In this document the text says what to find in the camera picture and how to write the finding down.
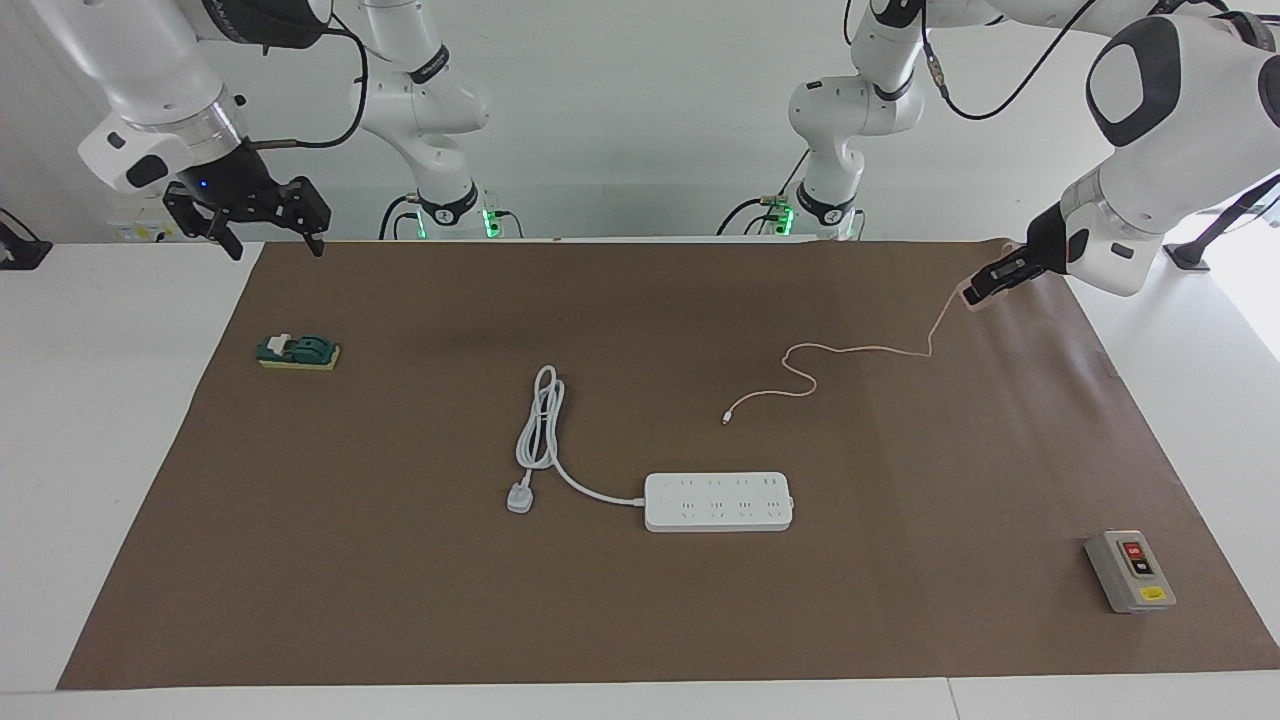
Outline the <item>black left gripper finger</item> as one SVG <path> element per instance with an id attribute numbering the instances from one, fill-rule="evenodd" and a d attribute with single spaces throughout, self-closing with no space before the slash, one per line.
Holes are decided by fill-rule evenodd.
<path id="1" fill-rule="evenodd" d="M 1015 287 L 1044 272 L 1028 247 L 1018 247 L 979 270 L 979 287 Z"/>
<path id="2" fill-rule="evenodd" d="M 1034 278 L 1037 269 L 982 269 L 964 286 L 964 300 L 966 305 L 983 305 Z"/>

